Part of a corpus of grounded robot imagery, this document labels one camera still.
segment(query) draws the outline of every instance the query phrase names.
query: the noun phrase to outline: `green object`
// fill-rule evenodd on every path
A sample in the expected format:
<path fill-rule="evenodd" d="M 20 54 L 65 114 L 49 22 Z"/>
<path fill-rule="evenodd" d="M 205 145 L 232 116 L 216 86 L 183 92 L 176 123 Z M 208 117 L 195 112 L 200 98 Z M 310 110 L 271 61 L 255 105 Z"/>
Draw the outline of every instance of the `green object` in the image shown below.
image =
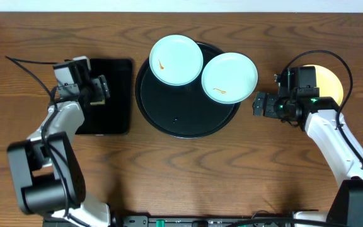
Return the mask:
<path fill-rule="evenodd" d="M 164 227 L 164 220 L 156 220 L 156 227 Z"/>

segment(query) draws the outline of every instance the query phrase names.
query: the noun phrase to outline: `wood grain surface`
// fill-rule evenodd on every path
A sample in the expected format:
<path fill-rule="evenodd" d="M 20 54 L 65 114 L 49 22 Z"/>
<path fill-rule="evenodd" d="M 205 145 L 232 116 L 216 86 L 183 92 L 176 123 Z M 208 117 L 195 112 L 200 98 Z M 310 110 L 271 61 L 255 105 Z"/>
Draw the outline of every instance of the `wood grain surface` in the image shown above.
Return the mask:
<path fill-rule="evenodd" d="M 277 91 L 274 73 L 307 50 L 342 56 L 354 74 L 343 113 L 363 146 L 363 15 L 256 13 L 0 13 L 0 226 L 40 226 L 17 206 L 6 156 L 46 116 L 41 87 L 4 55 L 34 61 L 128 58 L 136 72 L 161 37 L 182 34 L 249 56 L 258 69 L 257 91 Z M 341 79 L 340 63 L 323 54 L 296 65 L 319 64 Z M 26 65 L 49 87 L 51 66 Z M 152 215 L 251 215 L 259 209 L 328 210 L 338 186 L 315 143 L 278 120 L 254 117 L 254 95 L 234 119 L 201 139 L 178 139 L 152 127 L 132 99 L 126 136 L 76 136 L 73 148 L 86 188 L 113 210 Z"/>

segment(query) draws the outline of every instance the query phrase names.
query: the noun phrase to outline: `white plate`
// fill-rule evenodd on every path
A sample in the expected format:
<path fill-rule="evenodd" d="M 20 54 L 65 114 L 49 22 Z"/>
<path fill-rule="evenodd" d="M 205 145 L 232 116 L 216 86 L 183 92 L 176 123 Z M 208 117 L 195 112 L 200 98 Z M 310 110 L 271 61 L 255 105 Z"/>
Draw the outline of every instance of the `white plate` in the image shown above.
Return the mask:
<path fill-rule="evenodd" d="M 232 104 L 243 101 L 254 91 L 257 69 L 243 54 L 225 53 L 216 56 L 202 72 L 205 93 L 219 103 Z"/>
<path fill-rule="evenodd" d="M 173 86 L 185 85 L 197 78 L 203 61 L 200 47 L 183 35 L 162 38 L 149 55 L 149 66 L 154 75 Z"/>

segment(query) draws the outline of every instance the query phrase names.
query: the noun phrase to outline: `orange stain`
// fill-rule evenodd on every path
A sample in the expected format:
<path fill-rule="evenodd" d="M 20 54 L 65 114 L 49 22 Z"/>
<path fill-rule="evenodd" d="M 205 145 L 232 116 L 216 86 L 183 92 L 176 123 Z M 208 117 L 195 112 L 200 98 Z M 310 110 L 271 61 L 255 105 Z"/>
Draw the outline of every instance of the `orange stain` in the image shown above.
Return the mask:
<path fill-rule="evenodd" d="M 161 69 L 164 69 L 164 67 L 161 64 L 161 60 L 158 60 L 158 61 L 159 61 L 159 66 L 161 67 Z"/>
<path fill-rule="evenodd" d="M 214 88 L 214 90 L 218 91 L 219 93 L 225 95 L 226 94 L 226 91 L 222 91 L 221 89 L 218 89 L 218 88 Z"/>

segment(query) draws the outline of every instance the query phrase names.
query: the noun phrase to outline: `white wall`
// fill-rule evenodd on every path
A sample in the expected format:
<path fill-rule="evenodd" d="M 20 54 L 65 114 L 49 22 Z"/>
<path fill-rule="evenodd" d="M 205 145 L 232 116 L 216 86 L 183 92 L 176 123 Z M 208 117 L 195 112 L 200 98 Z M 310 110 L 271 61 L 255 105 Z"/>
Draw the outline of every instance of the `white wall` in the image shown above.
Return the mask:
<path fill-rule="evenodd" d="M 363 0 L 0 0 L 0 11 L 363 13 Z"/>

